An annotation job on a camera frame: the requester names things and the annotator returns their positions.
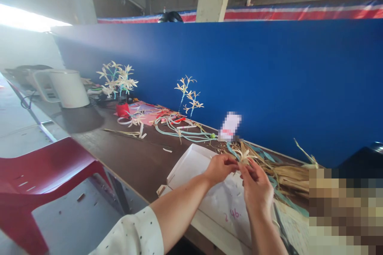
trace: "white sleeve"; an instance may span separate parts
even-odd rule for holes
[[[157,217],[148,206],[122,217],[91,255],[163,255],[164,243]]]

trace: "blue partition board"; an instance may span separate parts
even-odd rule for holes
[[[383,20],[102,24],[53,30],[65,65],[97,83],[114,60],[133,65],[134,94],[178,110],[177,80],[205,108],[193,119],[219,128],[241,114],[241,138],[325,167],[383,141]]]

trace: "human arm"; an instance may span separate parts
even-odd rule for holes
[[[274,227],[271,218],[271,206],[274,189],[266,173],[252,159],[252,166],[239,164],[241,178],[243,179],[244,197],[249,222],[253,254],[260,255],[287,255],[287,250]]]
[[[210,188],[237,169],[231,156],[216,155],[204,173],[150,204],[161,228],[165,254],[183,236]]]

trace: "blurred label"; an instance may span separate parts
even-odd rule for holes
[[[225,117],[221,129],[218,131],[218,141],[232,141],[241,119],[241,115],[237,115],[235,112],[229,112]]]

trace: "white electric kettle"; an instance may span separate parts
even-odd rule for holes
[[[47,69],[32,74],[33,84],[47,102],[61,102],[63,108],[80,108],[89,104],[89,98],[75,70]],[[54,93],[56,98],[49,98]]]

